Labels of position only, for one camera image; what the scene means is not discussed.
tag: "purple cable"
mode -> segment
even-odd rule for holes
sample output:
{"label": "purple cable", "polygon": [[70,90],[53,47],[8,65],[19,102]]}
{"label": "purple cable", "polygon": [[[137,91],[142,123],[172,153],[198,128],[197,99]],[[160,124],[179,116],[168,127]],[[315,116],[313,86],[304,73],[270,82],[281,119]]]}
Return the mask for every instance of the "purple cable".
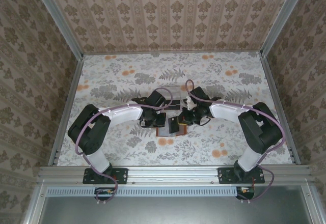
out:
{"label": "purple cable", "polygon": [[[270,115],[268,115],[268,114],[266,114],[266,113],[264,113],[264,112],[262,112],[262,111],[259,111],[259,110],[257,110],[257,109],[254,109],[254,108],[252,108],[252,107],[246,106],[246,105],[241,105],[241,104],[237,104],[237,103],[231,103],[231,102],[227,102],[227,101],[220,102],[220,101],[205,100],[205,99],[198,98],[198,97],[196,97],[195,95],[193,95],[193,94],[190,93],[190,91],[189,91],[189,89],[188,89],[188,87],[187,87],[188,82],[191,82],[191,84],[193,85],[193,88],[192,88],[192,89],[195,88],[195,84],[194,84],[193,80],[188,79],[188,80],[185,82],[185,89],[186,89],[186,91],[188,92],[189,96],[191,96],[191,97],[193,97],[193,98],[195,98],[195,99],[197,99],[197,100],[199,100],[199,101],[202,101],[202,102],[209,102],[209,103],[228,104],[228,105],[237,106],[237,107],[240,107],[240,108],[249,109],[249,110],[252,110],[252,111],[254,111],[254,112],[256,112],[256,113],[258,113],[258,114],[260,114],[260,115],[262,115],[262,116],[265,116],[266,118],[270,119],[271,121],[273,121],[273,122],[277,125],[277,127],[280,129],[280,131],[281,131],[281,133],[282,133],[282,141],[281,141],[279,144],[277,144],[276,146],[274,146],[274,147],[270,148],[269,150],[267,150],[267,151],[264,153],[264,155],[260,158],[260,160],[257,162],[257,164],[259,164],[260,162],[262,162],[263,159],[266,157],[266,155],[267,155],[269,152],[271,152],[271,151],[273,151],[273,150],[275,150],[275,149],[278,149],[279,147],[281,147],[281,146],[284,144],[284,142],[285,142],[285,131],[284,131],[283,127],[281,126],[281,124],[280,124],[276,119],[274,119],[273,117],[271,117]],[[251,201],[253,201],[253,200],[257,200],[257,199],[259,199],[260,197],[262,197],[262,196],[267,192],[267,190],[271,187],[272,183],[274,182],[274,177],[275,177],[275,176],[274,176],[274,174],[273,174],[272,171],[270,171],[270,170],[268,170],[268,169],[262,167],[261,165],[258,165],[258,167],[260,167],[260,168],[261,168],[262,170],[264,170],[264,171],[267,171],[267,172],[271,173],[271,181],[270,181],[269,185],[267,186],[267,188],[263,191],[263,193],[262,193],[261,195],[255,197],[255,198],[251,199]]]}
{"label": "purple cable", "polygon": [[245,196],[243,196],[243,195],[241,195],[241,194],[238,194],[238,196],[242,197],[242,198],[245,199],[245,200],[248,200],[248,202],[249,202],[249,201],[255,201],[255,200],[261,198],[261,197],[262,197],[262,196],[263,196],[263,195],[264,195],[264,194],[269,190],[269,188],[271,187],[271,185],[272,185],[273,182],[274,182],[275,175],[274,175],[274,173],[273,173],[271,170],[266,169],[266,168],[262,167],[261,165],[259,165],[258,167],[261,168],[261,169],[264,170],[264,171],[269,172],[269,173],[271,174],[271,180],[270,180],[270,183],[268,184],[268,186],[265,188],[265,190],[264,190],[264,191],[263,191],[259,196],[255,197],[255,198],[253,198],[253,199],[251,199],[251,200],[248,200]]}
{"label": "purple cable", "polygon": [[[99,190],[97,190],[96,195],[95,195],[95,199],[97,200],[97,203],[100,202],[100,200],[98,199],[99,193],[104,192],[104,191],[107,191],[107,189],[99,189]],[[110,198],[108,198],[107,200],[104,200],[103,202],[106,203],[107,201],[110,201],[113,198],[113,194],[111,195]]]}
{"label": "purple cable", "polygon": [[[156,88],[154,91],[159,90],[159,89],[166,90],[166,91],[168,91],[168,92],[170,93],[171,99],[170,99],[170,102],[169,102],[167,105],[162,106],[162,107],[156,107],[156,106],[150,106],[150,105],[145,105],[145,104],[132,104],[132,106],[133,106],[133,107],[146,107],[146,108],[152,108],[152,109],[157,109],[157,110],[159,110],[159,109],[161,110],[161,109],[164,109],[164,108],[169,107],[169,106],[172,104],[172,102],[173,102],[173,96],[172,96],[171,91],[170,91],[169,89],[166,89],[166,88]],[[78,151],[78,145],[79,145],[79,141],[80,141],[80,139],[81,139],[83,133],[85,132],[86,128],[89,126],[89,124],[92,123],[92,121],[93,121],[96,117],[98,117],[99,115],[101,115],[101,114],[103,114],[103,113],[105,113],[105,112],[108,112],[109,110],[118,109],[118,108],[124,108],[124,107],[129,107],[129,104],[127,103],[127,104],[122,104],[122,105],[119,105],[119,106],[116,106],[116,107],[112,107],[112,108],[106,108],[106,109],[104,109],[104,110],[102,110],[102,111],[99,111],[99,112],[96,113],[95,115],[93,115],[93,116],[88,120],[88,122],[86,122],[86,124],[84,125],[84,127],[83,127],[82,130],[80,131],[80,134],[78,135],[78,138],[77,138],[76,143],[75,143],[75,152],[76,152],[76,154],[78,154],[78,155],[83,155],[84,160],[87,162],[87,164],[91,167],[91,169],[92,169],[96,174],[99,174],[99,175],[101,175],[101,176],[107,177],[107,178],[111,179],[111,180],[114,182],[114,184],[115,184],[115,191],[113,192],[113,194],[111,195],[111,197],[110,197],[108,200],[106,200],[107,202],[110,201],[110,200],[114,197],[114,195],[117,193],[117,191],[118,191],[118,182],[117,182],[113,177],[111,177],[111,176],[109,176],[109,175],[106,175],[106,174],[103,174],[103,173],[99,172],[97,169],[95,169],[95,168],[92,166],[92,164],[90,163],[90,161],[88,160],[88,158],[85,156],[85,154],[83,154],[83,152],[79,152],[79,151]]]}

